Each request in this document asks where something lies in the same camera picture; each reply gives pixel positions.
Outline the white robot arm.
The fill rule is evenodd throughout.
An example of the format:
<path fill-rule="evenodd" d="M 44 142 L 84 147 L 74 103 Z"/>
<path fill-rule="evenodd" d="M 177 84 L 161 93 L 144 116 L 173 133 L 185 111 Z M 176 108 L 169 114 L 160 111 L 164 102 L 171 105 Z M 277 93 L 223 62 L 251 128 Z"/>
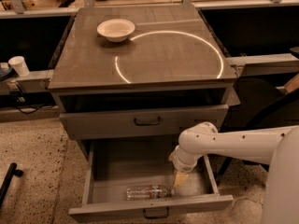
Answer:
<path fill-rule="evenodd" d="M 299 224 L 298 126 L 220 133 L 202 122 L 179 135 L 169 160 L 187 174 L 207 154 L 267 164 L 261 223 Z"/>

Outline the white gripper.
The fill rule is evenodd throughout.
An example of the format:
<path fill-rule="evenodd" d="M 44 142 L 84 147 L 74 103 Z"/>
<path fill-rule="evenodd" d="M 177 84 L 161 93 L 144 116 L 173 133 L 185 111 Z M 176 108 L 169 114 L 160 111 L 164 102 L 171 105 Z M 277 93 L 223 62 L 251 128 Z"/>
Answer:
<path fill-rule="evenodd" d="M 180 146 L 175 147 L 168 158 L 176 169 L 174 172 L 174 188 L 180 188 L 184 185 L 189 176 L 186 173 L 190 173 L 194 169 L 199 159 L 199 155 L 187 153 Z"/>

